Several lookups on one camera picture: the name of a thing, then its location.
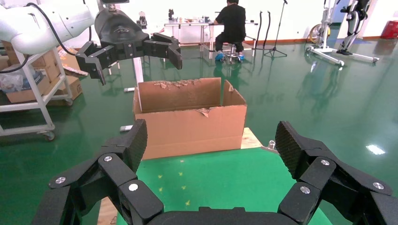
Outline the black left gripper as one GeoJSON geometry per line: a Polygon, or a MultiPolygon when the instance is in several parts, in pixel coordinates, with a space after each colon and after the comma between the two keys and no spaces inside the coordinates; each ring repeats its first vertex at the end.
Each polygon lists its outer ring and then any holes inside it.
{"type": "Polygon", "coordinates": [[[100,46],[93,41],[86,42],[75,54],[81,71],[92,79],[106,84],[103,70],[118,60],[143,56],[168,59],[181,70],[183,59],[179,41],[160,33],[149,34],[131,20],[123,11],[103,9],[95,17],[94,28],[100,46]]]}

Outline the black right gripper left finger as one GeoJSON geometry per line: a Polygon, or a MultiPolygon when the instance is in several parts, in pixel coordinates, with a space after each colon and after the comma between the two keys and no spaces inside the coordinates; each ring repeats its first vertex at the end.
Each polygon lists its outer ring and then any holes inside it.
{"type": "Polygon", "coordinates": [[[107,140],[95,157],[53,177],[32,224],[80,225],[104,198],[127,224],[149,224],[164,205],[137,176],[146,146],[146,121],[138,119],[128,133],[107,140]]]}

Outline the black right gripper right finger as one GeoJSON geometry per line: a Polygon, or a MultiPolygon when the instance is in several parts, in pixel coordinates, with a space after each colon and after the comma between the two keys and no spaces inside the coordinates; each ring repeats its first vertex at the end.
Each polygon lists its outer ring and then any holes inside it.
{"type": "Polygon", "coordinates": [[[354,225],[395,225],[398,199],[391,187],[340,159],[321,141],[297,133],[280,121],[275,148],[296,181],[280,204],[279,212],[306,225],[320,202],[332,204],[354,225]]]}

